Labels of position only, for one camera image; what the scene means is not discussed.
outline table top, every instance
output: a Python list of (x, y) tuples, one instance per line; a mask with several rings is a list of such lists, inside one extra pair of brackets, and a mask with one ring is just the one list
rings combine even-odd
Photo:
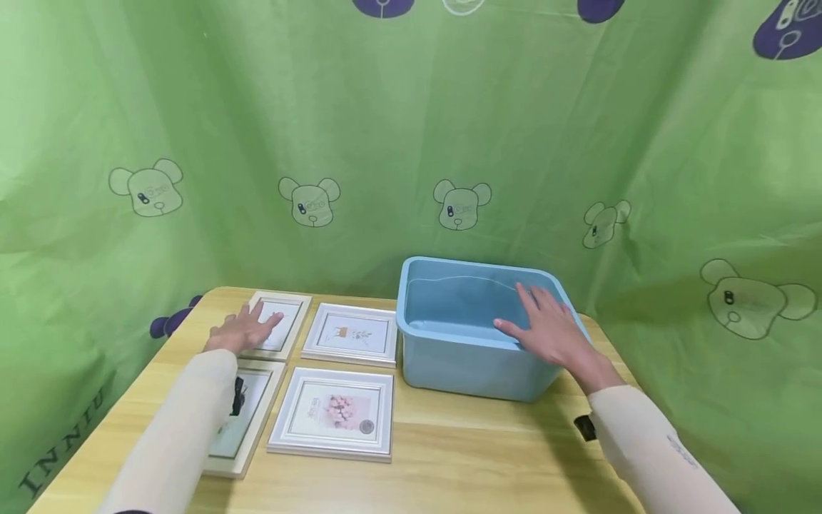
[[(95, 512), (189, 359), (214, 325), (237, 312), (254, 289), (210, 291), (46, 489), (29, 514)], [(300, 359), (321, 302), (394, 309), (395, 300), (313, 295), (272, 412), (296, 366), (389, 373), (383, 368)], [(594, 345), (635, 384), (599, 326), (582, 316)], [(627, 514), (639, 502), (596, 442), (573, 425), (589, 413), (567, 372), (534, 404), (415, 389), (395, 370), (390, 464), (266, 452), (269, 416), (244, 480), (203, 477), (189, 512), (209, 514)]]

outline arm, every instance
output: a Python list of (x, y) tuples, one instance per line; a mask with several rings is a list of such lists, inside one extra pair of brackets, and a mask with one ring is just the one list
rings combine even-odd
[(739, 514), (679, 440), (677, 431), (611, 362), (591, 349), (569, 371), (588, 395), (608, 462), (649, 514)]
[(186, 511), (208, 448), (229, 417), (236, 375), (237, 359), (227, 350), (205, 352), (188, 363), (134, 446), (99, 514)]
[(517, 284), (530, 328), (496, 319), (494, 326), (539, 358), (567, 369), (582, 387), (605, 458), (648, 514), (739, 514), (656, 405), (625, 384), (595, 350), (570, 308), (544, 288)]

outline beige arm sleeve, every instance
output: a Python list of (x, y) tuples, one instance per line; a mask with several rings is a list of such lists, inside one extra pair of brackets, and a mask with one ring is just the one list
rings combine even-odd
[(194, 357), (137, 441), (98, 514), (183, 514), (209, 446), (231, 412), (236, 376), (237, 358), (227, 350)]
[(605, 458), (648, 514), (739, 514), (643, 392), (609, 387), (588, 400)]

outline blue plastic tub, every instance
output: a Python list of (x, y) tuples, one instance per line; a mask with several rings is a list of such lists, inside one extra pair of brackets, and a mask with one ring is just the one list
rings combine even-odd
[(529, 326), (517, 282), (542, 286), (567, 303), (590, 340), (559, 280), (545, 271), (411, 257), (403, 264), (397, 298), (405, 381), (503, 400), (531, 402), (542, 395), (561, 369), (493, 326), (496, 317)]

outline picture frame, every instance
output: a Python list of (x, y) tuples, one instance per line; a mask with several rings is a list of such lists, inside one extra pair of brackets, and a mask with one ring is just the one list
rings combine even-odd
[(391, 462), (394, 376), (295, 368), (270, 453)]
[(320, 303), (301, 356), (396, 368), (398, 335), (394, 311)]
[(271, 332), (262, 345), (242, 352), (245, 359), (264, 359), (284, 362), (291, 355), (291, 349), (297, 342), (302, 323), (311, 307), (311, 296), (302, 294), (280, 293), (276, 291), (257, 291), (249, 300), (250, 308), (263, 302), (263, 312), (258, 321), (264, 322), (274, 313), (283, 313), (284, 317)]
[(237, 375), (245, 380), (245, 401), (239, 414), (229, 417), (212, 441), (203, 475), (245, 478), (277, 391), (282, 385), (285, 364), (240, 359)]

